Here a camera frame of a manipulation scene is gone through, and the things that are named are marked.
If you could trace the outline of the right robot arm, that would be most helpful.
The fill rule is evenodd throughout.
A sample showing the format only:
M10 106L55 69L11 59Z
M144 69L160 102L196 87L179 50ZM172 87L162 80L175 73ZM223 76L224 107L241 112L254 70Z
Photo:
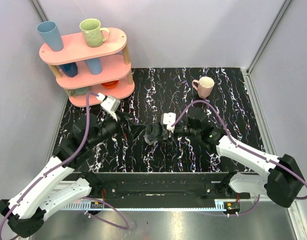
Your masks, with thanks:
M201 108L189 109L186 123L176 122L175 113L164 113L160 124L168 137L190 136L211 153L232 159L255 172L229 174L220 186L225 198L237 193L264 195L277 205L289 208L304 186L304 176L292 156L279 157L242 143L224 130L211 126Z

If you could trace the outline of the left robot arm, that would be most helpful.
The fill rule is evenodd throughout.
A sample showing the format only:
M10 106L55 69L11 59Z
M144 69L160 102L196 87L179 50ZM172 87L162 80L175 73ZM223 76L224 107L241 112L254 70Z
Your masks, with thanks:
M72 185L54 194L51 191L91 157L94 146L116 134L133 140L145 127L123 112L107 115L101 123L94 114L82 116L28 186L15 197L0 200L2 222L17 236L27 238L66 205L84 197L98 197L104 191L103 182L93 172L82 172Z

